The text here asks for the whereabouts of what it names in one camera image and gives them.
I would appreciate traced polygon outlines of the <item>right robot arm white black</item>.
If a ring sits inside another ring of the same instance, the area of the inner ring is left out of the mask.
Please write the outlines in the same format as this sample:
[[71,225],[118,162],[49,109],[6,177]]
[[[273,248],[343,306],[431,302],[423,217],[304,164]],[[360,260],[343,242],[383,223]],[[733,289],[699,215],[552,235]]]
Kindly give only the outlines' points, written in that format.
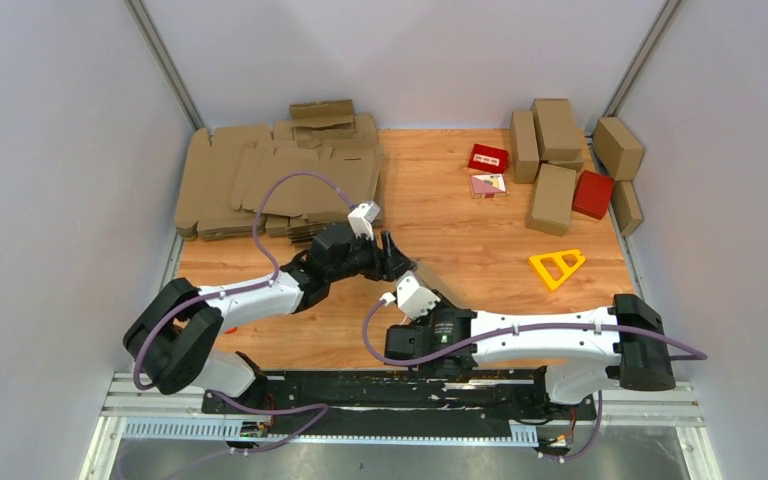
[[644,392],[676,385],[661,317],[635,294],[617,294],[610,306],[567,314],[435,305],[417,320],[387,330],[382,359],[427,367],[443,377],[490,364],[543,360],[531,403],[549,418],[612,384]]

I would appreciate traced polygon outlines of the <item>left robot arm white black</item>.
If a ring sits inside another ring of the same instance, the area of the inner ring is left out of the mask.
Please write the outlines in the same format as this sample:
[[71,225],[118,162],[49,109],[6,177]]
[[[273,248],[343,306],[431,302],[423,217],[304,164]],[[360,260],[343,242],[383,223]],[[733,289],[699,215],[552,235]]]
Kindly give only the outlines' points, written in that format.
[[332,223],[290,262],[260,278],[203,287],[185,278],[171,280],[126,331],[123,346],[136,372],[150,380],[141,389],[172,395],[197,386],[221,392],[239,411],[253,413],[265,403],[266,386],[244,355],[215,349],[222,333],[305,311],[346,278],[393,282],[415,268],[388,231],[365,238],[345,223]]

